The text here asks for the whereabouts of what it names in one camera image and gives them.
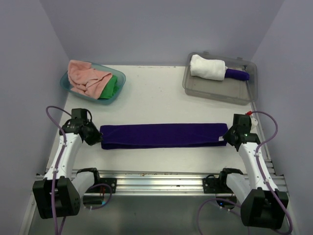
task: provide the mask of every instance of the rolled white towel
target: rolled white towel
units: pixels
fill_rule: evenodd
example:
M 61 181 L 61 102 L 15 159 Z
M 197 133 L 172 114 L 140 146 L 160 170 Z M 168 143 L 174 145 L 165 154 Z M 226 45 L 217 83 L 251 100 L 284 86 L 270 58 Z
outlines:
M 207 60 L 199 55 L 193 55 L 190 61 L 191 76 L 223 81 L 227 67 L 223 60 Z

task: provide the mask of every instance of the plastic bin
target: plastic bin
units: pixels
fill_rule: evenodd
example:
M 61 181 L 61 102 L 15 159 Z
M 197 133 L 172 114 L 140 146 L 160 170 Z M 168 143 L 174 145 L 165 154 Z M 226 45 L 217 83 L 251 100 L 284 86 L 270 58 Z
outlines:
M 86 99 L 86 100 L 89 100 L 89 101 L 92 101 L 92 102 L 96 102 L 96 103 L 99 103 L 99 104 L 104 104 L 104 105 L 107 105 L 107 104 L 111 104 L 117 97 L 118 95 L 121 93 L 122 91 L 122 88 L 124 86 L 124 83 L 126 81 L 126 76 L 125 74 L 123 74 L 122 72 L 120 71 L 117 71 L 117 70 L 114 70 L 114 69 L 111 69 L 111 68 L 108 68 L 108 67 L 105 67 L 103 65 L 98 65 L 98 64 L 95 64 L 95 63 L 91 63 L 91 67 L 92 68 L 95 68 L 96 70 L 100 70 L 100 71 L 107 71 L 107 72 L 111 72 L 113 75 L 117 76 L 117 85 L 119 87 L 118 91 L 114 94 L 114 96 L 110 99 L 94 99 L 94 98 L 91 98 L 89 96 L 85 96 L 85 95 L 82 95 L 82 94 L 79 94 L 77 92 L 73 92 L 71 91 L 71 88 L 73 87 L 70 83 L 69 83 L 69 80 L 68 80 L 68 75 L 67 75 L 67 71 L 66 73 L 62 76 L 61 80 L 60 80 L 60 85 L 61 87 L 63 87 L 65 90 L 67 90 L 68 92 L 71 92 L 72 94 L 82 98 L 82 99 Z
M 250 79 L 249 81 L 239 81 L 232 78 L 225 78 L 224 81 L 215 81 L 191 76 L 190 60 L 195 54 L 198 54 L 204 59 L 224 60 L 225 65 L 230 69 L 242 70 L 249 73 Z M 185 88 L 185 92 L 188 95 L 246 105 L 250 102 L 256 101 L 258 96 L 256 65 L 240 58 L 231 59 L 210 55 L 207 52 L 194 52 L 188 55 L 182 86 Z

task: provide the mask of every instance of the white table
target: white table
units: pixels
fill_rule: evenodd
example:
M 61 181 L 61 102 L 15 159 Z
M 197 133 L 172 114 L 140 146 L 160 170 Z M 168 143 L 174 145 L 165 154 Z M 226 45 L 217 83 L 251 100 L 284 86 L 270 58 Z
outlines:
M 126 83 L 116 101 L 104 106 L 68 95 L 65 109 L 87 108 L 93 122 L 101 125 L 147 123 L 227 123 L 233 114 L 244 114 L 250 105 L 241 106 L 197 98 L 185 94 L 182 79 L 185 67 L 109 66 L 126 75 Z M 61 124 L 68 119 L 63 114 Z M 57 134 L 47 167 L 55 156 Z M 101 145 L 80 148 L 74 169 L 96 167 L 112 171 L 210 172 L 224 167 L 246 169 L 234 147 L 159 148 L 103 150 Z

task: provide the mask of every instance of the teal basket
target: teal basket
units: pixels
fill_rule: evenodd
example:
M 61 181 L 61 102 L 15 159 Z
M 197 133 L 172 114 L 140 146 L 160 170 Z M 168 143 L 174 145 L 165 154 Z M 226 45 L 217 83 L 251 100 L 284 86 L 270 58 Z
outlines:
M 92 101 L 92 102 L 95 102 L 95 103 L 99 103 L 99 104 L 104 104 L 104 105 L 107 105 L 107 104 L 111 104 L 113 101 L 115 101 L 115 99 L 118 97 L 118 95 L 121 93 L 122 91 L 122 88 L 126 82 L 126 76 L 125 74 L 123 74 L 122 72 L 120 71 L 117 71 L 117 70 L 114 70 L 114 69 L 110 69 L 108 67 L 105 67 L 103 65 L 98 65 L 98 64 L 95 64 L 95 63 L 91 63 L 91 67 L 92 68 L 95 68 L 96 70 L 100 70 L 100 71 L 106 71 L 106 72 L 111 72 L 113 75 L 117 76 L 117 86 L 119 87 L 118 91 L 113 95 L 112 98 L 110 99 L 94 99 L 94 98 L 91 98 L 89 96 L 86 96 L 86 95 L 82 95 L 82 94 L 79 94 L 77 92 L 74 92 L 74 91 L 71 91 L 71 89 L 73 88 L 73 86 L 69 83 L 69 80 L 68 80 L 68 75 L 67 75 L 67 71 L 66 73 L 62 76 L 61 80 L 60 80 L 60 85 L 61 87 L 63 87 L 65 90 L 67 90 L 68 92 L 82 98 L 82 99 L 86 99 L 86 100 L 89 100 L 89 101 Z

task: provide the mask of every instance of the green towel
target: green towel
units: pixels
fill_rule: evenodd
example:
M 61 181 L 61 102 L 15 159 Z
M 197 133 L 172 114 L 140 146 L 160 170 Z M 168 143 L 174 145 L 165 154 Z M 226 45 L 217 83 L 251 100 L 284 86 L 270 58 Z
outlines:
M 118 91 L 119 87 L 116 84 L 117 76 L 113 77 L 108 81 L 105 88 L 103 89 L 99 99 L 110 99 Z

